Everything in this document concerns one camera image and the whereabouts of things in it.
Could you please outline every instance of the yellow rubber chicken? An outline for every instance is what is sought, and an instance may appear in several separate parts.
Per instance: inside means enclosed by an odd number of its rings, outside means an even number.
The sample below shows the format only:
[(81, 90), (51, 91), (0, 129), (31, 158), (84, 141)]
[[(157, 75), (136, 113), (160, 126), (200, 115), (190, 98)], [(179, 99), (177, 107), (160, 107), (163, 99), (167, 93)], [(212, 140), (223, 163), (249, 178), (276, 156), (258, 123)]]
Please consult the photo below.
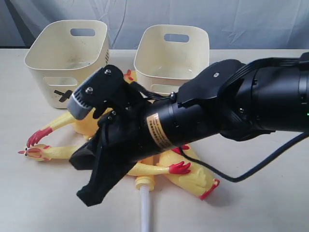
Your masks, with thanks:
[[(128, 71), (124, 76), (125, 80), (128, 82), (135, 81), (136, 77), (134, 73), (135, 72)], [(84, 138), (91, 138), (98, 129), (98, 119), (92, 118), (93, 112), (94, 110), (83, 120), (74, 119), (69, 112), (64, 113), (35, 132), (28, 139), (27, 147), (19, 153), (25, 154), (26, 157), (37, 161), (69, 159), (80, 146), (51, 147), (37, 143), (41, 138), (68, 124), (72, 124), (74, 130), (77, 133), (82, 134)], [(183, 150), (186, 155), (198, 159), (190, 146), (183, 146)], [(139, 189), (140, 185), (147, 184), (150, 186), (150, 190), (152, 190), (155, 185), (153, 176), (158, 174), (164, 174), (172, 183), (187, 190), (202, 200), (219, 185), (219, 180), (213, 178), (210, 170), (199, 164), (190, 163), (180, 155), (178, 148), (159, 154), (159, 162), (156, 165), (153, 165), (153, 158), (150, 157), (139, 161), (128, 172), (128, 175), (138, 176), (136, 179), (137, 189)]]

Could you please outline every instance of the white tube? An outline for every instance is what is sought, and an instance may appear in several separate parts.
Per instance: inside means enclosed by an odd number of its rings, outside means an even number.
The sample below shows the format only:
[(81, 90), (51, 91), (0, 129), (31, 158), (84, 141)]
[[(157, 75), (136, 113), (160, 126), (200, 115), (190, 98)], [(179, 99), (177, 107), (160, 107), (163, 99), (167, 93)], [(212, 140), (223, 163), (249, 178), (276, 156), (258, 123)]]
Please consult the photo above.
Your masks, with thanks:
[(150, 231), (150, 196), (149, 186), (142, 185), (140, 187), (140, 221), (141, 232)]

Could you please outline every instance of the yellow label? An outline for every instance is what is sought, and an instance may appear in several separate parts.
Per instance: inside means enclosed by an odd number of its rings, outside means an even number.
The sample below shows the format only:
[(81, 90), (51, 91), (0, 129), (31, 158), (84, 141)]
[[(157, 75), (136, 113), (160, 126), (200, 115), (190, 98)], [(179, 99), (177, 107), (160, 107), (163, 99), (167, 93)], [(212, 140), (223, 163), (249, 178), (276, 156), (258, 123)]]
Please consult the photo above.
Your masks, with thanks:
[(166, 148), (173, 145), (163, 131), (158, 113), (147, 117), (147, 125), (149, 132), (158, 147)]

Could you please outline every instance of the fabric backdrop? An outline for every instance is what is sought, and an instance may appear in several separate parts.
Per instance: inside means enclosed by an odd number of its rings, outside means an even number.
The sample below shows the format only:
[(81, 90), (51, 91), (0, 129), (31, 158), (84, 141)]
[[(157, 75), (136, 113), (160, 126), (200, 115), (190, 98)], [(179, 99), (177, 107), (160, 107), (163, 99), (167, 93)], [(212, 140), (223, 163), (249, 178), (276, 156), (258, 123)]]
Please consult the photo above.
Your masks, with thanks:
[(51, 22), (95, 19), (110, 48), (136, 49), (156, 24), (204, 29), (211, 49), (308, 49), (309, 0), (0, 0), (0, 46), (30, 46)]

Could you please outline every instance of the white tabletop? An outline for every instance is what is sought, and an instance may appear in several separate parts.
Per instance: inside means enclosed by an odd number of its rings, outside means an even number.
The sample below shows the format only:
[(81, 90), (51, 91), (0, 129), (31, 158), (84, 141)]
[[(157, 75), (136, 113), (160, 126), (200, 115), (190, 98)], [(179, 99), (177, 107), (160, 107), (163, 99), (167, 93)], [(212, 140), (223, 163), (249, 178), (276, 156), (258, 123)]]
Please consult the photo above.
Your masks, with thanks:
[[(0, 49), (0, 231), (139, 231), (140, 195), (135, 178), (126, 176), (102, 204), (87, 208), (75, 194), (88, 183), (89, 171), (76, 171), (67, 161), (36, 162), (17, 154), (34, 131), (64, 112), (46, 103), (24, 65), (26, 52)], [(302, 52), (212, 50), (211, 62), (297, 57)], [(134, 55), (134, 50), (112, 51), (111, 63), (123, 71), (132, 69)], [(193, 143), (193, 148), (204, 161), (238, 176), (295, 135), (277, 132), (242, 143), (218, 135)], [(70, 126), (42, 139), (51, 146), (80, 141)], [(308, 149), (307, 142), (300, 143), (238, 184), (220, 178), (220, 186), (204, 201), (157, 176), (151, 193), (153, 231), (308, 231)]]

